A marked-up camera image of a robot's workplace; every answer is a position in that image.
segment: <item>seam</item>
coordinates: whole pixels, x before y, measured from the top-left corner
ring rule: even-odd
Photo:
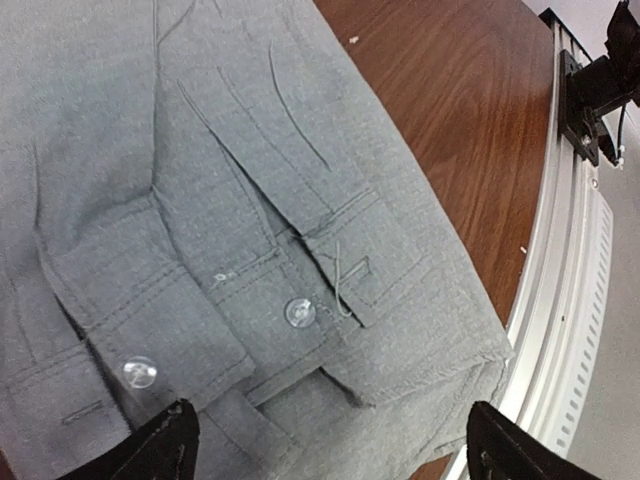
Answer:
[[[156,285],[158,285],[162,280],[164,280],[165,278],[169,277],[172,273],[175,273],[177,270],[179,269],[179,267],[176,267],[168,272],[166,272],[164,275],[162,275],[160,278],[158,278],[158,280],[156,282],[154,282],[152,285],[149,286],[149,288],[147,288],[145,291],[141,292],[140,295],[137,295],[134,299],[132,299],[132,301],[137,300],[138,298],[140,298],[143,294],[149,292],[153,287],[155,287]],[[178,280],[180,280],[182,277],[186,276],[187,272],[184,271],[184,269],[182,269],[182,271],[179,272],[179,274],[175,277],[172,278],[169,283],[167,283],[167,285],[157,289],[155,291],[155,293],[150,296],[149,298],[147,298],[141,305],[138,306],[138,308],[132,312],[130,312],[128,315],[126,315],[121,321],[115,323],[114,325],[111,325],[110,328],[108,328],[109,331],[114,331],[117,330],[118,328],[120,328],[122,325],[124,325],[125,323],[127,323],[129,320],[131,320],[131,318],[133,318],[135,315],[138,314],[138,312],[140,312],[141,310],[145,309],[153,300],[155,300],[156,298],[158,298],[158,296],[160,296],[165,290],[167,290],[169,287],[174,286]],[[123,306],[122,308],[120,308],[118,311],[110,314],[110,317],[115,317],[116,314],[122,312],[128,305]]]
[[[268,276],[271,274],[271,272],[273,272],[274,270],[276,270],[278,267],[274,266],[273,268],[270,268],[268,271],[266,271],[265,273],[263,273],[262,275],[252,279],[251,281],[245,283],[242,287],[238,288],[237,290],[234,290],[231,293],[226,294],[224,297],[222,297],[221,299],[217,300],[216,303],[218,304],[223,304],[225,302],[227,302],[229,299],[231,299],[232,297],[235,297],[237,294],[239,294],[240,292],[248,289],[251,285],[253,285],[256,282],[259,282],[260,280],[262,280],[264,277]]]
[[[184,87],[184,85],[182,84],[182,82],[180,80],[177,80],[176,83],[178,85],[178,89],[182,93],[182,96],[184,97],[185,101],[187,102],[187,105],[191,108],[191,110],[195,113],[195,115],[204,124],[205,128],[209,131],[209,133],[211,135],[213,135],[213,137],[216,139],[216,141],[227,151],[227,153],[233,159],[233,161],[236,162],[238,164],[238,166],[240,166],[240,168],[242,168],[241,162],[239,162],[237,160],[236,156],[227,148],[227,146],[224,144],[224,142],[222,141],[220,136],[213,130],[213,127],[211,126],[211,123],[209,122],[209,120],[207,120],[207,118],[204,116],[204,114],[197,107],[197,105],[194,102],[194,100],[187,93],[187,90]],[[331,210],[329,205],[325,202],[325,200],[313,189],[313,187],[309,184],[309,182],[300,174],[300,172],[294,167],[293,163],[291,163],[285,156],[282,156],[282,158],[283,158],[283,160],[285,160],[287,165],[289,165],[291,167],[291,169],[298,175],[298,178],[300,178],[302,183],[304,183],[304,185],[316,196],[316,198],[318,198],[320,203],[322,203],[330,213],[333,213],[333,211]]]
[[[371,268],[369,266],[371,262],[371,258],[369,257],[369,255],[365,255],[364,257],[362,257],[361,260],[358,260],[358,262],[351,267],[351,270],[349,270],[348,272],[346,272],[344,275],[342,275],[340,277],[340,282],[344,282],[345,284],[351,280],[351,278],[355,277],[358,273],[360,273],[360,270],[365,269],[367,270],[367,273],[365,275],[368,275],[371,273]]]
[[[125,217],[123,217],[123,218],[121,218],[120,220],[118,220],[117,222],[115,222],[115,223],[113,223],[113,224],[109,225],[109,228],[113,228],[113,229],[115,230],[115,229],[117,229],[116,227],[118,227],[118,226],[119,226],[119,224],[120,224],[120,223],[122,223],[123,221],[125,221],[125,220],[127,220],[127,219],[129,219],[129,218],[132,218],[132,219],[133,219],[133,218],[137,217],[138,215],[140,215],[140,214],[142,214],[142,213],[146,213],[147,211],[150,211],[150,210],[151,210],[151,211],[153,211],[153,210],[154,210],[154,208],[153,208],[153,206],[151,205],[151,203],[149,203],[149,205],[147,205],[147,206],[140,207],[139,209],[136,209],[136,210],[133,210],[133,211],[132,211],[132,212],[130,212],[130,213],[127,213],[127,215],[126,215]],[[92,235],[92,236],[88,237],[88,241],[87,241],[87,243],[85,243],[84,245],[78,245],[76,248],[74,248],[74,249],[73,249],[73,250],[71,250],[70,252],[68,252],[68,253],[65,253],[65,254],[61,255],[61,257],[62,257],[62,258],[64,258],[64,259],[66,260],[69,256],[72,256],[72,254],[73,254],[74,252],[76,252],[76,251],[78,251],[78,250],[86,250],[86,249],[87,249],[87,247],[86,247],[85,245],[94,246],[94,245],[95,245],[95,243],[96,243],[96,240],[99,240],[99,239],[100,239],[100,237],[99,237],[98,235]],[[119,256],[119,255],[122,255],[122,252],[118,251],[116,254],[111,255],[111,256],[109,256],[108,258],[103,259],[100,263],[97,263],[97,264],[94,266],[94,268],[95,268],[96,270],[101,270],[105,265],[109,265],[109,264],[113,261],[113,259],[114,259],[115,257]],[[75,275],[73,275],[73,276],[71,276],[71,277],[70,277],[70,280],[76,280],[76,279],[78,279],[78,278],[79,278],[79,276],[75,276]]]
[[[103,408],[104,404],[102,403],[102,400],[96,400],[95,402],[90,403],[89,405],[86,405],[76,410],[75,412],[71,412],[69,415],[64,417],[60,423],[62,423],[63,426],[68,427],[72,423],[80,420],[82,417],[91,415],[92,413],[100,411]]]
[[[353,210],[349,210],[349,213],[352,213],[352,216],[346,220],[342,225],[340,225],[340,227],[338,227],[334,232],[333,235],[337,235],[339,234],[342,230],[344,230],[347,226],[349,226],[351,223],[353,223],[354,220],[356,220],[360,215],[362,215],[364,212],[366,212],[367,210],[369,210],[371,207],[373,207],[374,205],[380,203],[380,198],[376,198],[373,202],[371,202],[369,205],[366,205],[365,207],[361,207],[361,210],[359,209],[353,209]],[[335,217],[334,219],[332,219],[332,222],[337,221],[338,219],[340,219],[341,216]],[[326,240],[324,240],[323,242],[319,243],[318,245],[315,246],[314,250],[319,250],[322,247],[324,247],[327,243],[331,242],[331,241],[335,241],[335,238],[333,238],[332,235],[329,236],[329,238],[327,238]]]
[[[271,247],[274,247],[276,245],[276,239],[273,237],[272,235],[269,235],[269,233],[266,230],[266,226],[264,224],[264,222],[262,221],[262,218],[260,218],[260,213],[258,212],[258,200],[251,198],[251,196],[249,195],[249,192],[247,191],[247,188],[244,184],[244,182],[240,179],[240,175],[238,174],[238,172],[236,171],[236,169],[234,169],[232,167],[232,162],[229,161],[228,157],[227,157],[227,152],[224,148],[222,148],[222,146],[220,146],[220,150],[222,151],[222,156],[225,159],[225,162],[227,164],[227,166],[229,167],[229,170],[231,170],[232,175],[234,176],[234,178],[236,179],[236,182],[238,183],[238,185],[240,185],[240,188],[242,189],[242,192],[244,193],[244,196],[247,199],[247,202],[249,203],[249,208],[251,208],[254,217],[256,218],[256,221],[258,223],[258,225],[260,225],[260,230],[262,231],[262,235],[264,235],[265,239],[269,242],[269,245]]]
[[[174,262],[169,262],[169,263],[166,263],[165,265],[163,265],[160,270],[154,271],[151,275],[149,275],[147,278],[145,278],[142,282],[140,282],[137,285],[138,292],[135,295],[130,297],[127,301],[125,301],[124,303],[122,303],[121,305],[116,307],[114,310],[111,310],[110,312],[108,312],[104,316],[101,316],[100,320],[96,321],[96,323],[94,323],[90,327],[86,327],[84,329],[85,332],[86,333],[91,333],[94,330],[96,330],[97,328],[100,328],[104,324],[108,323],[110,318],[112,318],[112,317],[116,316],[118,313],[122,312],[129,305],[131,305],[134,301],[136,301],[138,298],[140,298],[142,295],[144,295],[146,292],[148,292],[151,288],[156,286],[163,278],[167,277],[168,275],[170,275],[171,273],[176,271],[178,268],[180,268],[179,264],[174,263]]]
[[[181,24],[182,22],[184,22],[184,20],[193,12],[193,9],[196,6],[196,0],[193,0],[191,2],[191,5],[189,5],[189,7],[185,10],[185,12],[180,16],[180,18],[178,18],[178,20],[176,20],[176,22],[171,25],[171,27],[169,27],[167,29],[167,31],[158,39],[157,45],[158,47],[160,47],[160,45],[162,44],[162,42],[169,36],[171,35]]]
[[[275,430],[275,431],[279,431],[282,436],[281,438],[284,438],[284,440],[287,442],[287,449],[285,450],[284,453],[280,454],[275,461],[273,462],[267,462],[262,456],[260,455],[253,455],[250,452],[247,451],[247,448],[244,447],[243,445],[241,445],[240,443],[236,442],[233,438],[231,438],[229,436],[229,434],[227,433],[227,429],[222,427],[222,425],[220,425],[218,422],[215,421],[215,419],[211,416],[211,414],[205,410],[204,411],[205,415],[207,417],[209,417],[209,420],[211,420],[211,422],[218,427],[218,429],[222,432],[222,434],[227,438],[227,440],[229,440],[231,443],[233,443],[233,445],[235,445],[235,447],[240,450],[241,452],[243,452],[245,455],[247,455],[250,459],[252,459],[254,462],[256,462],[260,467],[268,470],[269,472],[274,472],[274,465],[277,466],[278,463],[280,463],[282,461],[283,458],[285,458],[286,456],[288,456],[291,451],[293,450],[294,447],[296,447],[297,445],[295,445],[294,440],[287,435],[286,432],[283,432],[282,430],[278,429],[277,427],[275,427],[275,425],[273,425],[273,423],[271,423],[269,421],[268,418],[266,417],[262,417],[265,421],[265,423],[269,426],[270,430]]]
[[[84,317],[86,319],[91,319],[92,315],[89,313],[89,311],[87,310],[87,308],[85,307],[85,305],[83,305],[78,298],[76,297],[74,291],[72,288],[69,287],[69,284],[67,282],[65,282],[62,277],[60,276],[60,274],[57,272],[56,268],[53,265],[52,259],[50,257],[50,255],[47,252],[47,248],[44,244],[44,241],[42,240],[42,237],[40,235],[40,233],[37,230],[36,227],[36,244],[38,246],[38,253],[40,255],[40,261],[43,265],[43,270],[45,271],[45,277],[47,277],[47,273],[46,271],[49,272],[50,275],[53,276],[53,278],[55,279],[55,281],[59,284],[59,287],[61,288],[61,290],[63,290],[63,293],[65,293],[64,298],[66,299],[66,301],[68,301],[73,307],[77,308],[80,310],[80,312],[82,312],[82,314],[84,315]],[[52,290],[54,291],[54,293],[56,293],[56,295],[58,295],[58,292],[56,292],[56,289],[52,287]],[[58,297],[60,298],[60,301],[63,302],[63,296],[58,295]],[[97,317],[97,311],[94,310],[93,311],[93,317]]]
[[[452,402],[452,405],[459,405],[460,401],[462,400],[462,397],[469,396],[469,392],[470,390],[473,390],[473,387],[475,387],[475,385],[477,385],[478,380],[479,380],[479,376],[476,376],[475,381],[473,382],[473,387],[470,387],[467,383],[467,381],[469,380],[470,377],[470,373],[467,373],[467,375],[465,376],[465,385],[464,387],[462,387],[459,391],[457,391],[455,393],[455,398],[454,398],[454,402]],[[421,455],[423,452],[425,452],[428,448],[433,447],[433,440],[435,438],[437,438],[442,432],[443,429],[445,428],[445,426],[447,426],[447,420],[451,417],[451,414],[453,413],[455,415],[456,413],[456,407],[451,407],[451,409],[449,410],[449,415],[447,415],[445,417],[445,419],[442,421],[442,423],[438,426],[438,428],[436,429],[435,433],[433,435],[431,435],[431,437],[429,438],[429,440],[427,441],[427,443],[425,445],[423,445],[421,448],[418,449],[418,452],[416,453],[416,456]],[[438,448],[441,448],[443,445],[436,445],[435,448],[430,448],[430,450],[435,451]]]
[[[275,65],[273,64],[273,43],[269,44],[269,50],[267,54],[269,56],[269,68],[271,70],[271,79],[273,81],[273,87],[276,91],[276,95],[278,96],[278,99],[280,100],[280,103],[282,104],[282,107],[284,108],[284,111],[287,114],[287,117],[289,117],[289,121],[293,124],[293,127],[298,132],[298,135],[302,137],[302,139],[305,141],[305,143],[311,149],[311,151],[315,154],[315,156],[318,157],[320,161],[323,163],[323,165],[325,166],[325,168],[331,172],[331,165],[329,165],[329,162],[327,161],[327,159],[322,156],[322,154],[316,149],[313,143],[311,143],[311,141],[307,138],[307,136],[304,134],[302,129],[298,126],[298,123],[295,121],[295,119],[293,118],[293,115],[291,114],[291,110],[289,110],[287,103],[284,101],[284,97],[282,96],[282,92],[280,91],[280,86],[278,85],[278,77],[276,76]]]
[[[245,265],[244,267],[240,267],[235,273],[235,277],[234,278],[240,278],[242,279],[242,277],[244,276],[248,276],[250,275],[252,271],[254,270],[258,270],[260,267],[262,267],[265,264],[269,264],[271,262],[273,262],[274,260],[277,261],[277,257],[282,255],[282,249],[280,249],[280,247],[276,247],[273,250],[271,250],[269,253],[267,253],[266,255],[263,255],[262,257],[260,257],[258,260],[254,260],[252,263]],[[277,264],[274,265],[273,267],[269,268],[266,272],[264,272],[264,274],[270,273],[271,271],[273,271],[275,268],[277,268]],[[229,282],[230,285],[233,285],[234,283],[237,283],[234,280],[231,280]],[[241,287],[238,287],[239,290],[234,290],[232,292],[227,292],[223,295],[222,300],[225,300],[229,297],[234,296],[238,291],[242,290],[244,288],[245,283],[241,284]],[[212,295],[216,290],[219,291],[223,291],[224,292],[224,287],[220,287],[219,284],[214,284],[213,286],[211,286],[211,288],[209,288],[206,292],[205,295],[209,296]]]
[[[300,358],[298,358],[298,360],[296,360],[295,362],[293,362],[290,365],[287,365],[286,367],[284,367],[282,370],[279,370],[278,372],[274,373],[273,375],[271,375],[269,378],[264,379],[262,382],[260,382],[258,385],[254,386],[251,390],[249,390],[247,392],[247,395],[251,395],[252,392],[254,392],[255,390],[262,388],[265,384],[269,383],[270,381],[272,381],[275,377],[282,375],[283,373],[289,371],[289,370],[294,370],[299,363],[302,363],[303,361],[305,361],[307,359],[307,357],[309,357],[310,355],[315,354],[316,352],[318,352],[318,350],[321,350],[322,348],[325,347],[325,344],[327,343],[327,337],[322,334],[323,336],[323,340],[322,342],[314,347],[313,349],[309,350],[308,352],[305,352],[303,354],[300,355]]]
[[[38,363],[38,360],[36,358],[35,353],[33,352],[33,347],[31,346],[31,342],[29,341],[27,332],[24,329],[24,325],[22,324],[23,317],[22,317],[22,309],[20,308],[20,294],[18,293],[18,289],[16,288],[15,282],[9,277],[9,275],[6,275],[6,279],[9,283],[9,288],[13,292],[13,311],[16,315],[16,323],[18,324],[18,330],[20,331],[20,335],[22,335],[22,338],[24,339],[24,343],[27,346],[27,350],[29,351],[29,356],[31,357],[31,366],[33,367]]]
[[[298,264],[291,259],[291,256],[289,256],[289,254],[287,253],[286,249],[283,248],[282,249],[282,253],[284,255],[284,261],[282,262],[281,265],[279,265],[279,268],[282,271],[282,274],[284,275],[284,277],[289,281],[289,284],[292,286],[292,290],[297,292],[297,290],[295,288],[293,288],[293,285],[295,283],[299,283],[309,293],[313,292],[313,290],[314,290],[313,287],[307,281],[305,276],[302,274],[302,270],[300,270],[300,267],[298,266]],[[291,278],[290,274],[287,273],[287,270],[291,270],[291,269],[293,269],[294,272],[290,272],[290,273],[295,273],[296,278]],[[320,301],[319,301],[320,299],[316,298],[316,300],[317,301],[315,303],[319,304],[320,303]]]
[[[304,237],[318,238],[318,239],[322,238],[323,236],[326,235],[327,230],[331,227],[333,223],[336,223],[346,214],[351,213],[351,211],[354,208],[364,208],[361,206],[361,204],[363,203],[366,204],[365,199],[367,199],[367,197],[369,197],[373,193],[374,191],[371,188],[367,188],[361,191],[360,193],[354,195],[353,197],[349,198],[349,200],[347,200],[345,203],[340,205],[336,209],[336,211],[333,212],[332,215],[325,215],[320,220],[320,224],[317,227],[312,228],[311,230],[305,232]]]
[[[358,300],[360,300],[362,303],[364,303],[367,307],[373,309],[376,306],[378,306],[379,303],[383,303],[384,302],[384,298],[385,296],[387,296],[391,289],[393,287],[395,287],[396,285],[398,285],[400,282],[402,282],[402,280],[404,280],[408,275],[411,274],[411,272],[413,270],[415,270],[415,268],[422,263],[422,261],[424,260],[424,256],[420,257],[418,260],[416,260],[416,262],[409,267],[407,270],[405,270],[405,272],[400,275],[399,277],[397,277],[387,288],[385,288],[384,292],[382,292],[380,295],[378,295],[373,301],[365,301],[362,296],[350,285],[345,283],[345,288],[352,293]],[[418,281],[416,283],[420,283],[422,281],[422,279],[424,279],[424,277],[426,277],[427,275],[429,275],[431,273],[431,270],[429,270],[427,273],[425,273],[422,277],[420,277],[420,279],[418,279]]]
[[[229,90],[229,94],[231,94],[231,97],[235,100],[235,102],[238,104],[238,106],[242,109],[242,111],[249,117],[249,119],[251,120],[251,123],[253,123],[253,125],[255,126],[256,130],[258,131],[258,133],[260,134],[260,136],[264,139],[265,142],[267,142],[271,148],[273,148],[273,150],[280,155],[280,157],[282,157],[282,159],[289,164],[289,166],[291,167],[291,169],[296,172],[296,174],[298,175],[298,177],[300,177],[300,179],[305,182],[305,179],[302,178],[302,175],[300,174],[300,172],[295,168],[293,162],[291,162],[285,155],[284,153],[282,153],[280,151],[280,149],[277,147],[277,145],[275,145],[268,137],[267,135],[262,131],[262,129],[260,128],[258,122],[256,122],[255,118],[253,117],[253,115],[251,115],[251,112],[249,111],[249,109],[247,107],[244,106],[244,104],[240,101],[240,98],[238,97],[238,95],[235,93],[231,82],[225,77],[225,75],[222,73],[222,69],[218,66],[216,68],[217,72],[218,72],[218,76],[220,77],[220,79],[222,80],[222,83],[224,83],[224,85],[227,87],[227,90]],[[305,182],[305,185],[307,185],[307,187],[309,188],[309,190],[311,192],[313,192],[315,194],[315,196],[318,198],[318,200],[320,200],[320,202],[324,205],[324,207],[329,210],[329,212],[331,212],[331,208],[329,207],[329,205],[327,205],[327,203],[322,199],[322,197],[311,187],[311,185],[307,184]]]
[[[405,272],[402,275],[397,277],[396,280],[391,285],[389,285],[384,292],[382,292],[380,295],[378,295],[378,297],[375,300],[373,300],[372,302],[373,305],[377,305],[378,303],[382,302],[383,297],[387,296],[393,287],[395,287],[400,282],[402,282],[402,280],[408,277],[411,274],[411,272],[413,272],[413,270],[415,270],[418,267],[418,265],[422,264],[422,261],[424,260],[424,258],[425,258],[424,256],[421,256],[418,260],[416,260],[416,262],[412,266],[410,266],[407,270],[405,270]],[[429,275],[429,273],[431,273],[431,270],[429,270],[422,277],[420,277],[418,282],[421,281],[427,275]]]
[[[200,390],[196,390],[193,394],[194,397],[196,396],[203,396],[205,395],[205,393],[210,392],[211,390],[211,385],[217,383],[222,383],[225,378],[229,375],[229,373],[232,370],[235,370],[236,368],[238,368],[241,364],[243,364],[247,359],[253,361],[253,359],[251,358],[251,356],[245,352],[245,354],[242,356],[242,358],[240,360],[238,360],[236,363],[234,363],[233,365],[228,366],[227,368],[225,368],[222,372],[218,373],[218,375],[216,375],[216,377],[211,380],[209,383],[207,383],[203,388],[201,388]]]
[[[76,358],[85,357],[85,360],[78,363],[67,363]],[[71,368],[77,366],[78,364],[86,363],[88,358],[86,358],[86,354],[84,351],[79,350],[71,355],[64,356],[63,358],[56,359],[54,362],[49,363],[42,368],[36,369],[34,372],[29,372],[28,370],[23,371],[20,376],[28,375],[26,378],[22,378],[20,380],[16,380],[15,383],[11,384],[8,388],[12,393],[20,393],[33,385],[41,384],[43,381],[42,374],[46,373],[46,379],[51,379],[59,376],[60,374],[70,370]]]
[[[218,15],[220,15],[220,18],[224,18],[222,16],[222,9],[220,8],[220,4],[218,4],[218,0],[213,0],[213,5],[215,6]]]

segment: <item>black bracket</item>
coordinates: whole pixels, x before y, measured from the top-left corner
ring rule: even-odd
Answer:
[[[471,480],[599,480],[548,450],[487,402],[467,423]]]
[[[541,18],[549,25],[553,12]],[[607,28],[607,54],[586,66],[567,50],[560,53],[560,98],[558,123],[575,151],[598,166],[598,150],[614,165],[619,164],[615,145],[602,118],[633,100],[640,105],[640,26],[621,1]]]
[[[616,147],[601,117],[586,105],[575,85],[575,75],[583,69],[567,51],[560,52],[560,98],[558,124],[576,152],[593,166],[599,164],[598,148],[607,159],[618,164]]]

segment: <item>wooden table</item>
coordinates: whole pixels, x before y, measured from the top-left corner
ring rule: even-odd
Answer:
[[[412,149],[506,325],[544,162],[551,31],[520,0],[315,2]],[[437,479],[446,464],[412,480]]]

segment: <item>clear button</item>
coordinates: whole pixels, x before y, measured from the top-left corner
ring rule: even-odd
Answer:
[[[148,388],[158,376],[158,369],[153,360],[147,357],[132,357],[122,367],[124,379],[131,388]]]
[[[296,298],[287,304],[284,314],[294,327],[306,328],[316,319],[316,307],[306,298]]]

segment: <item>black clamp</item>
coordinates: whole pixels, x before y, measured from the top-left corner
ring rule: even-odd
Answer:
[[[615,145],[602,117],[633,100],[640,105],[640,27],[620,2],[607,28],[607,55],[583,67],[567,51],[560,53],[558,123],[583,158],[598,166],[598,149],[614,165]]]

